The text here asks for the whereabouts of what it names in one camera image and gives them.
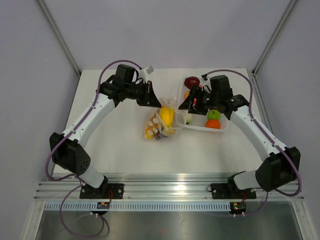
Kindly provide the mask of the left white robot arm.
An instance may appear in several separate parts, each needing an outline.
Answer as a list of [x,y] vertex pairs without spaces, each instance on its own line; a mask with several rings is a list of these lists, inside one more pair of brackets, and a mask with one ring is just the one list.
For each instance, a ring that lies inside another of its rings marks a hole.
[[139,106],[160,108],[153,84],[148,76],[152,66],[133,67],[131,61],[118,61],[115,74],[106,81],[98,80],[95,96],[80,117],[62,133],[49,138],[49,159],[80,180],[82,199],[103,199],[111,196],[108,178],[91,164],[85,147],[102,120],[126,99]]

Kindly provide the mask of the yellow orange mango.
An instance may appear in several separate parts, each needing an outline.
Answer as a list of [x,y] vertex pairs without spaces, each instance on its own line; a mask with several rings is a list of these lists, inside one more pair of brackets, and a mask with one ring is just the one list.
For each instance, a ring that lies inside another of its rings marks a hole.
[[145,139],[152,139],[155,136],[154,132],[151,129],[145,129],[144,131],[144,138]]

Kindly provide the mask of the peach fruit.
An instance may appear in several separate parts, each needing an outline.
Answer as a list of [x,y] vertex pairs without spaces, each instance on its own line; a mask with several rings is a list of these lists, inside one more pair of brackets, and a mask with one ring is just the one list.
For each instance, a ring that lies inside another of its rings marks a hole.
[[184,98],[186,99],[190,94],[190,91],[187,91],[185,94],[184,94]]

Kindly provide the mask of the dark purple fig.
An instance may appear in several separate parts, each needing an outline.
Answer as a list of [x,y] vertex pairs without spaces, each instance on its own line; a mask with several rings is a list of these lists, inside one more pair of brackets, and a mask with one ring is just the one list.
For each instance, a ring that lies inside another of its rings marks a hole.
[[158,132],[155,137],[156,140],[160,140],[162,138],[162,134],[160,132]]

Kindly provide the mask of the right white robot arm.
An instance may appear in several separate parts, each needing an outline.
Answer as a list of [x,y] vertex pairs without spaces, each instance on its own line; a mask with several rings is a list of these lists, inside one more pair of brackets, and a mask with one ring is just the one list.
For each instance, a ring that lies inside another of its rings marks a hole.
[[251,101],[233,93],[227,76],[218,75],[210,78],[209,82],[209,89],[193,86],[179,110],[196,115],[217,110],[244,133],[262,160],[258,169],[239,172],[227,179],[228,195],[239,198],[245,190],[253,188],[267,193],[273,190],[278,192],[281,186],[299,181],[300,151],[279,141],[254,116]]

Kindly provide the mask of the clear polka dot zip bag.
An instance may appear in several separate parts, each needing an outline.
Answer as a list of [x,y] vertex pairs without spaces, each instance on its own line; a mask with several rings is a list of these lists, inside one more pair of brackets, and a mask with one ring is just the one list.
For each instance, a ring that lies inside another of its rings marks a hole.
[[178,110],[177,97],[161,98],[161,107],[149,111],[143,124],[145,140],[162,140],[175,136],[186,124],[184,114]]

